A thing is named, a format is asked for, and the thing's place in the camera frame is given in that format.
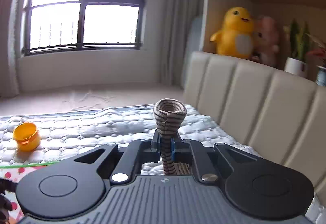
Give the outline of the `yellow duck plush toy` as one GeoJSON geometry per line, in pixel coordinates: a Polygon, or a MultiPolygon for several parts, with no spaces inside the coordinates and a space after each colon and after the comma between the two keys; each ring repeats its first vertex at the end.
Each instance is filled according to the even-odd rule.
{"type": "Polygon", "coordinates": [[[218,55],[249,59],[254,49],[254,21],[247,9],[233,7],[224,16],[221,29],[210,37],[218,55]]]}

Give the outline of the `green potted plant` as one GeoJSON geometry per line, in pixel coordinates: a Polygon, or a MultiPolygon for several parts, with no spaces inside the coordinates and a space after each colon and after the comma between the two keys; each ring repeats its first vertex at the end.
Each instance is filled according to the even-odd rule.
{"type": "Polygon", "coordinates": [[[283,31],[290,44],[290,56],[285,63],[284,71],[303,78],[307,77],[306,56],[311,46],[309,25],[304,23],[300,27],[298,21],[293,18],[290,26],[284,26],[283,31]]]}

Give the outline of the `colourful cartoon play mat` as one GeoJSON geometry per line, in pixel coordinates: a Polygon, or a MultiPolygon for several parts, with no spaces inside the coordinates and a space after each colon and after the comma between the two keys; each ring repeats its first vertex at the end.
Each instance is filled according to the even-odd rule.
{"type": "Polygon", "coordinates": [[[59,203],[75,188],[57,164],[1,169],[1,223],[58,223],[59,203]]]}

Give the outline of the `beige padded headboard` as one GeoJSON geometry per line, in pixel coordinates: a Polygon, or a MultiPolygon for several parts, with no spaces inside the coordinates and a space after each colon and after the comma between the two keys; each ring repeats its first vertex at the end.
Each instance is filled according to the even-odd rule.
{"type": "Polygon", "coordinates": [[[248,60],[195,51],[185,102],[238,142],[325,192],[325,88],[248,60]]]}

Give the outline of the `grey right curtain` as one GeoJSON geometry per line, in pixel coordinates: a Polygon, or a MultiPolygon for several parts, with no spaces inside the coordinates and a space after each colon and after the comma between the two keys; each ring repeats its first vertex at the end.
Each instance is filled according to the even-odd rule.
{"type": "Polygon", "coordinates": [[[179,85],[192,20],[203,12],[203,0],[166,0],[160,55],[160,81],[179,85]]]}

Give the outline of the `white quilted mattress pad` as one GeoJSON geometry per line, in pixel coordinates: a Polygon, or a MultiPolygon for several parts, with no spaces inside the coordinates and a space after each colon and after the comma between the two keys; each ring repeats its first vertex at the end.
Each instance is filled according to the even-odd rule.
{"type": "MultiPolygon", "coordinates": [[[[103,144],[127,147],[133,140],[151,139],[156,129],[153,105],[130,108],[106,108],[48,115],[1,116],[1,177],[4,168],[53,163],[87,152],[103,144]],[[19,153],[13,139],[15,128],[34,123],[40,145],[32,153],[19,153]]],[[[205,147],[224,143],[260,156],[252,147],[242,145],[228,135],[210,116],[186,105],[187,115],[179,128],[182,139],[200,141],[205,147]]],[[[18,181],[18,176],[6,176],[18,181]]],[[[325,223],[325,207],[316,193],[306,216],[313,223],[325,223]]]]}

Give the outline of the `beige left curtain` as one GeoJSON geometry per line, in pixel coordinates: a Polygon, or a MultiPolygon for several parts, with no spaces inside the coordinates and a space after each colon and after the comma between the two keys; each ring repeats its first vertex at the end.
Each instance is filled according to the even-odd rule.
{"type": "Polygon", "coordinates": [[[1,97],[19,94],[17,56],[15,46],[19,42],[22,16],[22,0],[1,0],[1,97]]]}

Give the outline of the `pink plush toy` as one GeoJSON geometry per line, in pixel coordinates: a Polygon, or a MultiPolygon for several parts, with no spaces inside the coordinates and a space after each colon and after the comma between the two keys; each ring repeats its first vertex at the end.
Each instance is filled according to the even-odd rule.
{"type": "Polygon", "coordinates": [[[279,30],[277,22],[269,16],[260,16],[255,21],[254,50],[251,60],[270,67],[277,65],[279,52],[279,30]]]}

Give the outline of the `beige striped knit sweater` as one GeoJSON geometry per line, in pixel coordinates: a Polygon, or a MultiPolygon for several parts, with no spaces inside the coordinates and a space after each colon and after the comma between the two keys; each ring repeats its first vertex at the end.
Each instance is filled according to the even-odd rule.
{"type": "Polygon", "coordinates": [[[181,140],[178,130],[187,115],[187,108],[178,100],[165,98],[154,106],[156,130],[161,138],[161,160],[166,176],[190,175],[188,164],[172,159],[172,140],[181,140]]]}

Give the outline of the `orange plastic round container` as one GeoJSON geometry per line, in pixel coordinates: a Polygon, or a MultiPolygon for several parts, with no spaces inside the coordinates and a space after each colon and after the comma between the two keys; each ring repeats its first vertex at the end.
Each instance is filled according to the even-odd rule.
{"type": "Polygon", "coordinates": [[[19,151],[34,151],[40,144],[40,135],[34,123],[22,123],[13,131],[13,139],[19,151]]]}

